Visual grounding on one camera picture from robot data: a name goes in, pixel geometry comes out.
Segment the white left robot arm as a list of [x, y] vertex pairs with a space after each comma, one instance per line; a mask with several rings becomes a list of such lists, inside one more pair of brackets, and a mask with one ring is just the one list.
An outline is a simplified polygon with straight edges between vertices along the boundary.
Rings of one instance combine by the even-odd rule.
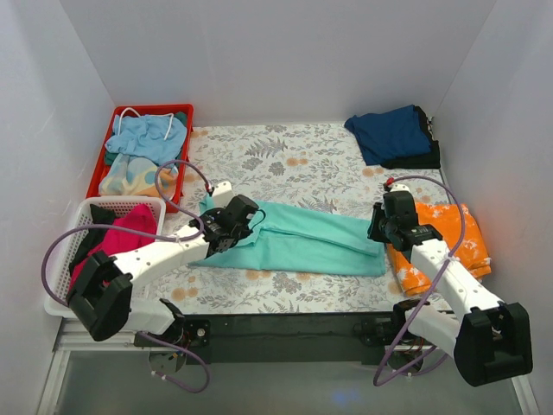
[[172, 270], [235, 247], [252, 234], [250, 222], [258, 211], [257, 203], [235, 195], [174, 236], [160, 235], [128, 252], [95, 252], [68, 292], [67, 304], [96, 342], [129, 330], [173, 346], [183, 337], [186, 317], [167, 299], [150, 301], [133, 293]]

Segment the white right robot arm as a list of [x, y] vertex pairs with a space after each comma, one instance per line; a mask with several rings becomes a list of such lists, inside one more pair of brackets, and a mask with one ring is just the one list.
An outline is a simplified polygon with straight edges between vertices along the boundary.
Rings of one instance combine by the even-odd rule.
[[470, 386], [528, 374], [533, 369], [530, 317], [520, 303], [505, 303], [483, 287], [454, 257], [442, 235], [421, 224], [408, 187], [389, 186], [373, 207], [369, 239], [392, 246], [431, 280], [454, 312], [446, 316], [427, 301], [395, 305], [396, 342], [422, 337], [450, 356]]

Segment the teal t-shirt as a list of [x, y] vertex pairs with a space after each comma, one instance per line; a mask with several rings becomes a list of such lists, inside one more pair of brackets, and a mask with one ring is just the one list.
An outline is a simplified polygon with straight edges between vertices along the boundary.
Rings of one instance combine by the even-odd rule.
[[367, 237], [369, 220], [270, 201], [257, 204], [260, 211], [253, 217], [249, 237], [194, 265], [361, 277], [385, 274], [384, 245]]

